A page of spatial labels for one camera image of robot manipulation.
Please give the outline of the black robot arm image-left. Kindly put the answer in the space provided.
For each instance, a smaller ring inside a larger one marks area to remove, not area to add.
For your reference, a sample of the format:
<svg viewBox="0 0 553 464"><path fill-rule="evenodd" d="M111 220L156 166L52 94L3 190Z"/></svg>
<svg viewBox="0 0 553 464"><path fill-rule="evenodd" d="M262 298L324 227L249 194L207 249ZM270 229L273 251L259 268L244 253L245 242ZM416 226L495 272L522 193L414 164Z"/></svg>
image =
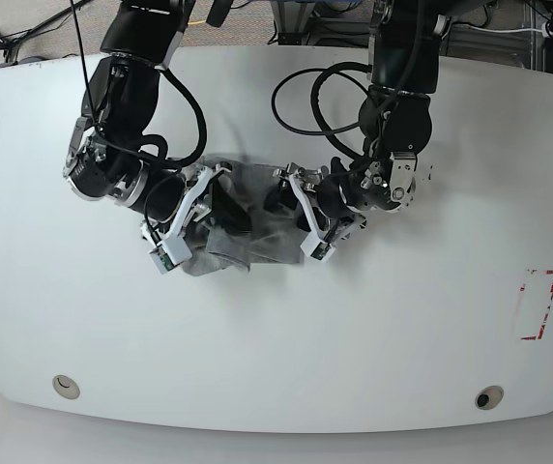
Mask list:
<svg viewBox="0 0 553 464"><path fill-rule="evenodd" d="M141 236L166 274L176 268L204 276L246 259L236 237L251 219L223 187L227 159L204 161L208 127L200 104L170 70L194 4L191 1L123 1L100 47L103 58L83 75L85 93L63 176L88 201L105 198L142 216ZM167 140L146 131L166 80L189 104L197 142L170 157Z"/></svg>

